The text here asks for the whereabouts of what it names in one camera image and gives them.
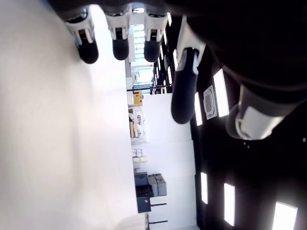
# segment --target white wall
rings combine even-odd
[[[187,226],[187,227],[172,229],[172,230],[200,230],[200,229],[197,225],[193,225],[193,226]]]
[[[125,65],[93,10],[100,57],[89,66],[48,5],[0,2],[0,229],[109,230],[131,215],[142,223]]]
[[[179,125],[173,120],[171,101],[171,93],[144,96],[142,110],[149,142],[192,140],[190,124]]]
[[[166,181],[167,196],[151,198],[149,221],[168,220],[151,225],[151,230],[169,230],[196,225],[195,160],[190,124],[177,124],[170,111],[172,94],[144,96],[142,110],[148,135],[147,144],[133,146],[143,149],[148,162],[138,172],[161,173]]]

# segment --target rectangular light panel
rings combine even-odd
[[[169,26],[171,26],[171,24],[172,24],[172,17],[171,17],[170,13],[167,14],[167,18],[168,18],[168,24],[169,24]]]
[[[226,86],[222,69],[214,75],[213,80],[216,92],[219,117],[226,116],[229,114],[229,107],[228,107]]]
[[[293,230],[296,213],[296,207],[276,202],[272,230]]]
[[[175,64],[175,71],[176,71],[177,67],[178,67],[176,50],[174,50],[174,52],[173,52],[173,57],[174,57],[174,64]]]
[[[235,187],[224,184],[224,219],[231,226],[235,225]]]
[[[202,116],[201,116],[200,97],[198,95],[198,92],[196,92],[195,94],[194,108],[195,108],[195,115],[196,115],[196,124],[197,126],[200,126],[202,125]]]
[[[172,84],[173,81],[172,81],[171,69],[169,67],[167,68],[167,75],[168,75],[169,83]]]
[[[207,174],[201,173],[201,200],[208,204],[208,182]]]
[[[161,54],[161,56],[162,56],[162,60],[163,60],[164,55],[163,55],[162,45],[160,45],[160,54]]]
[[[163,37],[164,37],[164,44],[166,45],[166,43],[167,43],[167,38],[166,38],[166,32],[165,32],[165,30],[164,30],[164,32],[163,32]]]

